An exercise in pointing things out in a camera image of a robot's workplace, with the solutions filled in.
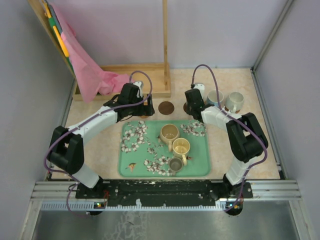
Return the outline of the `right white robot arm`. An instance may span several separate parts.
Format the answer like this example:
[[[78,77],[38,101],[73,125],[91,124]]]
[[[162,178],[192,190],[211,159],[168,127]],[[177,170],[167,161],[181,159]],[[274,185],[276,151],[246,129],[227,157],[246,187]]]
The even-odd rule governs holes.
[[[249,170],[268,157],[269,143],[253,113],[239,115],[210,103],[205,104],[204,89],[202,83],[191,84],[191,88],[185,92],[186,113],[201,123],[216,126],[227,133],[233,159],[223,176],[223,192],[227,197],[235,198],[241,192],[241,185]]]

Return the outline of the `light blue mug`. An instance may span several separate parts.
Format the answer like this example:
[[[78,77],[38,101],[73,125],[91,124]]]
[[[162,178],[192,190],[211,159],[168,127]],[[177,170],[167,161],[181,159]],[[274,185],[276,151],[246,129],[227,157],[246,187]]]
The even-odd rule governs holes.
[[[214,106],[216,106],[217,108],[220,106],[223,106],[223,101],[224,101],[224,94],[219,90],[218,91],[218,97],[217,97],[217,91],[214,89],[212,91],[210,91],[207,95],[206,98],[206,103],[207,104],[212,104]]]

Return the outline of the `dark brown wooden coaster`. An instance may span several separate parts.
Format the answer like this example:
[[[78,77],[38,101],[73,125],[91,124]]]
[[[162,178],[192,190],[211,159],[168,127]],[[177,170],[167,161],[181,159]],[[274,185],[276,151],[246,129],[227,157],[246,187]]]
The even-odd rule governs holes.
[[[184,110],[184,112],[187,113],[187,103],[186,103],[186,102],[185,102],[184,105],[183,105],[183,110]]]

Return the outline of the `dark reddish wooden coaster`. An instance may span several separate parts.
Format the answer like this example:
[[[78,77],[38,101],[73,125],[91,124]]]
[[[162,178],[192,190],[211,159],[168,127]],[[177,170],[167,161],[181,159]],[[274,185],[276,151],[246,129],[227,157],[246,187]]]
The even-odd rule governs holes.
[[[170,101],[163,101],[158,106],[158,111],[163,115],[170,115],[174,112],[175,106]]]

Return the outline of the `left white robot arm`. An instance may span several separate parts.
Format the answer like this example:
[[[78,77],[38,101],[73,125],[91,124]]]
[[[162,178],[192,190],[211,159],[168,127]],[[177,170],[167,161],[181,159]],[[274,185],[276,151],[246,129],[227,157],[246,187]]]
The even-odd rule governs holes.
[[[97,199],[103,195],[102,178],[85,164],[84,146],[106,128],[128,116],[152,116],[155,113],[152,95],[143,98],[143,82],[125,83],[120,94],[93,115],[68,128],[54,129],[45,161],[86,186],[86,192]]]

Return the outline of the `white grey mug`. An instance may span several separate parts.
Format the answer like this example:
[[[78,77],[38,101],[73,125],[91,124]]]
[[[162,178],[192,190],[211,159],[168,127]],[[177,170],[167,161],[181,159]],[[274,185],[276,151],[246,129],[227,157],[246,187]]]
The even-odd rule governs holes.
[[[231,92],[225,101],[225,106],[228,106],[230,109],[230,106],[237,105],[240,109],[242,109],[244,102],[245,98],[240,92]]]

